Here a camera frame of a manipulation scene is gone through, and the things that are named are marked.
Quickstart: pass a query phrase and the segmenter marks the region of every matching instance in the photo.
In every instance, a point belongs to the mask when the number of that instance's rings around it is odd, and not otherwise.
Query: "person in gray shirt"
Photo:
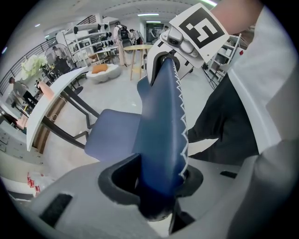
[[[29,91],[26,90],[28,87],[23,83],[23,81],[15,81],[13,77],[10,77],[9,83],[14,85],[13,91],[16,96],[22,98],[33,109],[38,101],[30,94]]]

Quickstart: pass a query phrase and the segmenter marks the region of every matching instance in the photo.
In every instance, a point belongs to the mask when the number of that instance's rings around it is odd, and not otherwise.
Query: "camera lens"
[[[173,44],[173,45],[177,45],[177,44],[178,44],[178,41],[173,40],[173,39],[170,39],[170,43]]]

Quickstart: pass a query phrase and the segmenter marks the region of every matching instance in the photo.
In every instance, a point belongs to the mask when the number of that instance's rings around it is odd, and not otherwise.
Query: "black hair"
[[[10,77],[8,82],[11,84],[13,82],[14,78],[13,77]]]

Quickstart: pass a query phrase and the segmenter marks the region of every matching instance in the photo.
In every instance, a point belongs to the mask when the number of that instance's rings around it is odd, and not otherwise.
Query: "pink vase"
[[[54,96],[54,92],[53,90],[51,90],[50,87],[48,87],[43,81],[41,81],[39,84],[38,84],[38,87],[41,88],[43,94],[48,98],[48,99],[52,99],[53,96]]]

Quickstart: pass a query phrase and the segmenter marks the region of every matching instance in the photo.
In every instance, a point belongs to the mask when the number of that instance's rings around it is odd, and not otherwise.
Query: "white pouf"
[[[121,74],[121,68],[118,65],[107,64],[107,67],[107,71],[101,71],[96,74],[92,74],[92,72],[89,71],[86,74],[86,77],[96,84],[99,82],[104,82],[110,79],[117,78]]]

